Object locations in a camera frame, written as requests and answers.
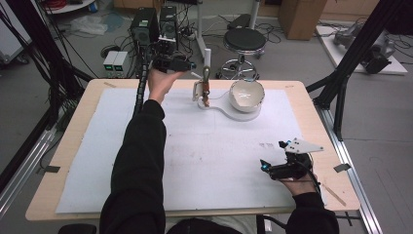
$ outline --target floor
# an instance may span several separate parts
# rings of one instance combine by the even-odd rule
[[[67,14],[56,18],[62,27],[87,11]],[[99,11],[94,16],[119,16],[110,10]],[[86,33],[72,33],[67,39],[98,77],[105,77],[103,58],[100,51],[105,46],[120,44],[120,36],[128,36],[131,20],[114,18],[112,27],[104,36]],[[225,32],[221,18],[205,18],[206,45],[212,49],[211,67],[217,70],[227,59],[235,57],[226,51],[222,39],[216,35]],[[278,27],[276,19],[258,19]],[[299,80],[306,86],[329,75],[334,66],[319,38],[310,41],[286,40],[282,33],[275,32],[267,43],[265,55],[261,59],[249,58],[260,73],[260,79]],[[405,38],[410,45],[413,39]],[[197,45],[193,44],[191,60],[202,64]],[[395,52],[398,61],[413,62],[413,50]],[[94,75],[82,63],[72,49],[69,56],[76,67]],[[413,230],[413,186],[409,185],[413,171],[413,65],[405,64],[406,75],[368,75],[354,73],[348,84],[343,119],[343,138],[354,163],[354,170],[373,207],[383,233],[411,233]],[[187,74],[183,79],[193,79]],[[319,91],[310,93],[315,98]],[[0,70],[0,172],[18,151],[28,134],[48,108],[48,86],[38,74],[33,63],[21,65],[12,63]],[[331,111],[334,112],[334,101]],[[46,155],[44,163],[53,156],[53,150]],[[0,217],[0,233],[57,233],[59,228],[70,222],[30,222],[25,219],[25,211],[31,201],[41,175],[33,173],[21,191],[17,191],[14,203]],[[274,215],[286,221],[288,216]],[[98,225],[98,220],[83,220]],[[366,233],[359,220],[340,219],[341,233]],[[282,233],[275,227],[274,233]]]

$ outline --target bowl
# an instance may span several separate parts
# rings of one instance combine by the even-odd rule
[[[265,92],[260,83],[255,80],[236,81],[230,89],[229,99],[237,110],[253,112],[259,109],[264,100]]]

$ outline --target power supply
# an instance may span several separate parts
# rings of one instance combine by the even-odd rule
[[[131,59],[128,52],[118,52],[113,62],[113,68],[115,69],[115,78],[128,78],[128,72],[131,70]]]
[[[174,40],[174,50],[178,50],[178,26],[176,21],[176,7],[163,6],[159,15],[159,26],[161,29],[161,36]]]
[[[107,78],[129,78],[128,72],[132,70],[128,52],[109,52],[103,66],[107,72]]]
[[[149,46],[159,38],[159,25],[155,8],[138,8],[131,22],[131,36],[139,46]]]
[[[115,75],[113,62],[115,62],[118,52],[111,51],[107,54],[106,59],[103,62],[103,67],[106,70],[107,78],[113,78]]]

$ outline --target hand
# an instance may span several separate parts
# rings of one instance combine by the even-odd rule
[[[288,188],[292,196],[297,196],[303,193],[316,192],[313,181],[308,174],[302,176],[299,179],[280,179],[280,182]]]
[[[157,101],[159,104],[165,98],[173,82],[180,77],[184,72],[174,72],[166,74],[157,69],[152,68],[149,72],[148,86],[149,86],[149,99]]]

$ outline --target black sleeve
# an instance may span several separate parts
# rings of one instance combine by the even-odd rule
[[[339,233],[335,213],[324,208],[318,193],[304,193],[293,198],[296,209],[286,225],[287,234]]]
[[[113,167],[99,233],[164,234],[164,117],[161,105],[147,100],[130,120]]]

